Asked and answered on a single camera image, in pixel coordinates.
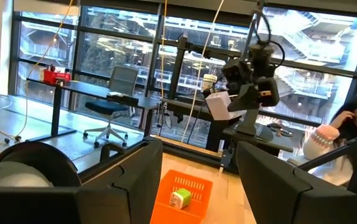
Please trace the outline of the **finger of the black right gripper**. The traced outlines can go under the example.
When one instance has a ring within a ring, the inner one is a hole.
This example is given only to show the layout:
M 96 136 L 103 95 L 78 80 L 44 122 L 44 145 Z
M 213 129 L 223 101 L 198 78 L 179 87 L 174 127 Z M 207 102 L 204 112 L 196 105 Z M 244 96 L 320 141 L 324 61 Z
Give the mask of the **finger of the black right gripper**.
M 229 104 L 228 111 L 255 110 L 259 108 L 259 93 L 253 84 L 242 85 L 238 96 Z

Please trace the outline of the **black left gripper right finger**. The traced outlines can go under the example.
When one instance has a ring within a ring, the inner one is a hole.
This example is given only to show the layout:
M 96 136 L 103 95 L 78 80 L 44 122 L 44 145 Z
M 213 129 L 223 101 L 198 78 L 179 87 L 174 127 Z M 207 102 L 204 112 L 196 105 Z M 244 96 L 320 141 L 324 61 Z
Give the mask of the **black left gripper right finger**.
M 357 224 L 353 193 L 245 141 L 236 160 L 257 224 Z

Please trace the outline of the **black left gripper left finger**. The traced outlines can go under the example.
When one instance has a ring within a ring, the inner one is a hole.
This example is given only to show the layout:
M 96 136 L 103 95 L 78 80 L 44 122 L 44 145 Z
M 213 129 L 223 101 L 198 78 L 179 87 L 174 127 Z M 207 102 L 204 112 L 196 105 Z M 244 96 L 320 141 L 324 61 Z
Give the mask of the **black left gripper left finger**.
M 131 169 L 128 162 L 97 175 L 78 193 L 81 224 L 149 224 L 161 170 Z

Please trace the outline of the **lavender multi-port USB charger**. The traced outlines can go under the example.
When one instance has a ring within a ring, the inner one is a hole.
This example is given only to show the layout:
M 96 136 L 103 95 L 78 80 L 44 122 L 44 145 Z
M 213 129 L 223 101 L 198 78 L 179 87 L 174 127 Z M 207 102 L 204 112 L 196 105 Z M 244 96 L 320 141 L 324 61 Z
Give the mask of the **lavender multi-port USB charger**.
M 228 111 L 231 99 L 227 91 L 212 93 L 205 100 L 214 120 L 224 121 L 232 118 Z

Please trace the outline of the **green white charger cube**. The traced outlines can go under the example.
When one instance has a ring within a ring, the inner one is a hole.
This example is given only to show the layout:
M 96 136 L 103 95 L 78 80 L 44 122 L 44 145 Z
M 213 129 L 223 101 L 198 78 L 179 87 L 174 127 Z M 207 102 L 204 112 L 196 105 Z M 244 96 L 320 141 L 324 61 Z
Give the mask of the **green white charger cube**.
M 192 199 L 192 193 L 187 189 L 178 189 L 170 194 L 169 205 L 176 209 L 188 206 Z

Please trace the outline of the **white cup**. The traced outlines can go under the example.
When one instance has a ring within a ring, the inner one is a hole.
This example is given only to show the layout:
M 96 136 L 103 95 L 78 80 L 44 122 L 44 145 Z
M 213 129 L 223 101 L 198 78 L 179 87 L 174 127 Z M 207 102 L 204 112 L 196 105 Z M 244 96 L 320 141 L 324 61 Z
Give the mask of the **white cup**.
M 202 80 L 202 90 L 207 90 L 213 87 L 217 82 L 218 77 L 216 75 L 204 74 Z

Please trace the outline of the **orange plastic basket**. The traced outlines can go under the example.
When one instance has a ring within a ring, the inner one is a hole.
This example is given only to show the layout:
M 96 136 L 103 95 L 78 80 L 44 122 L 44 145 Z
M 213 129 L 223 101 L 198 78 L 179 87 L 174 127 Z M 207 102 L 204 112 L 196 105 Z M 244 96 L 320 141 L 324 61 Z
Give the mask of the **orange plastic basket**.
M 213 182 L 169 170 L 160 181 L 151 224 L 201 224 L 206 216 Z M 176 209 L 169 205 L 170 194 L 178 189 L 187 189 L 192 193 L 188 206 Z

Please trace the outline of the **black table clamp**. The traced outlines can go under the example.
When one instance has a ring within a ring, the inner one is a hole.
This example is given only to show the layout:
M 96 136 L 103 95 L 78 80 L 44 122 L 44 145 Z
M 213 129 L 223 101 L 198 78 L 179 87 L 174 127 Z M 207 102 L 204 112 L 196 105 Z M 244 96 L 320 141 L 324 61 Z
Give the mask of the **black table clamp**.
M 126 153 L 125 149 L 115 143 L 107 143 L 102 146 L 100 151 L 100 162 L 107 160 L 111 157 L 113 152 L 114 156 L 120 156 Z

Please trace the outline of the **black rig strut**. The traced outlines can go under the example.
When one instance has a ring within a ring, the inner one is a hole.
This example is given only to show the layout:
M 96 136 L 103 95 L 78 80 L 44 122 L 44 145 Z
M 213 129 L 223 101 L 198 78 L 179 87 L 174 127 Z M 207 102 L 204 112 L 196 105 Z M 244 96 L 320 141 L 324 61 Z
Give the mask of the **black rig strut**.
M 345 156 L 355 151 L 357 151 L 357 138 L 352 139 L 350 143 L 345 146 L 339 147 L 334 151 L 331 151 L 320 157 L 317 157 L 316 159 L 299 165 L 298 168 L 304 171 L 308 171 L 310 169 L 316 168 L 320 165 L 326 164 L 327 162 L 333 161 L 341 156 Z

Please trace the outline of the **person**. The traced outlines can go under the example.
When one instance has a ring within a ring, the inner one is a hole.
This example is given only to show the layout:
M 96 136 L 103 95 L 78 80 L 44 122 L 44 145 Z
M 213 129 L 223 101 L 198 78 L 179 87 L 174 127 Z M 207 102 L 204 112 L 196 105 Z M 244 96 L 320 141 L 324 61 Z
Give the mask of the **person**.
M 316 159 L 357 137 L 357 97 L 345 103 L 328 124 L 321 124 L 306 140 L 304 157 Z M 357 151 L 318 166 L 311 174 L 334 185 L 346 185 L 357 165 Z

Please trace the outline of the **black flat desk device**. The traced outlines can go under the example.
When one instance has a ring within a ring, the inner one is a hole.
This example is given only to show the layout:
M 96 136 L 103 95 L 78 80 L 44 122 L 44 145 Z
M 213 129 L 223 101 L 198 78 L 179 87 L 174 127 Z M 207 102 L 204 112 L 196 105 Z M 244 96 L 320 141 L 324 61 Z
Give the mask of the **black flat desk device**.
M 106 97 L 109 101 L 122 103 L 122 104 L 128 104 L 128 105 L 136 105 L 139 102 L 139 100 L 137 98 L 134 98 L 134 97 L 124 94 L 124 93 L 115 92 L 115 91 L 107 93 Z

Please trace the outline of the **red storage box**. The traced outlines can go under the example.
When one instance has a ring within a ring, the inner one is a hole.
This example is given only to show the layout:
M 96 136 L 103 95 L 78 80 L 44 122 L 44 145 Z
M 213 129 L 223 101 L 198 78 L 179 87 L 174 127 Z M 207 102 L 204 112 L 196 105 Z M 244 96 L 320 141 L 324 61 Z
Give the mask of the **red storage box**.
M 64 83 L 71 80 L 71 74 L 64 68 L 49 65 L 41 71 L 40 79 L 49 84 L 64 85 Z

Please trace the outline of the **black table frame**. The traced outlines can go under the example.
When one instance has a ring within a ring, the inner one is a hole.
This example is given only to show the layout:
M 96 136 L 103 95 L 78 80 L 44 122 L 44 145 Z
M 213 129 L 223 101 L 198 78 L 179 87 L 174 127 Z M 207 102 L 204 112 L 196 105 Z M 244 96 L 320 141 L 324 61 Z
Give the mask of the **black table frame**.
M 75 165 L 78 168 L 80 179 L 86 182 L 113 167 L 123 165 L 124 162 L 128 162 L 131 169 L 142 169 L 149 164 L 155 169 L 161 170 L 164 154 L 176 156 L 216 169 L 219 168 L 232 174 L 238 173 L 238 169 L 231 165 L 231 153 L 226 149 L 221 153 L 212 152 L 177 141 L 168 141 L 160 137 L 155 138 L 152 136 L 146 137 L 129 147 L 119 146 L 125 149 L 125 154 L 114 156 L 112 152 L 111 157 L 102 162 L 100 162 L 102 146 L 91 154 L 76 159 Z

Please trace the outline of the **black window frame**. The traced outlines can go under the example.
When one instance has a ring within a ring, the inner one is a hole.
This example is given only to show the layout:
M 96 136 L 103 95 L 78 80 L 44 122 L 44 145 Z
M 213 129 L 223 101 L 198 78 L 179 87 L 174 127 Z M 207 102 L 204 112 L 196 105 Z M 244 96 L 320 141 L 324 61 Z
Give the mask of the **black window frame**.
M 280 101 L 258 122 L 277 122 L 300 149 L 319 124 L 357 94 L 357 0 L 350 10 L 329 0 L 14 0 L 14 92 L 51 102 L 53 91 L 28 82 L 48 64 L 67 67 L 74 80 L 106 86 L 113 68 L 138 71 L 135 93 L 151 98 L 193 95 L 204 74 L 221 75 L 246 44 L 267 38 Z

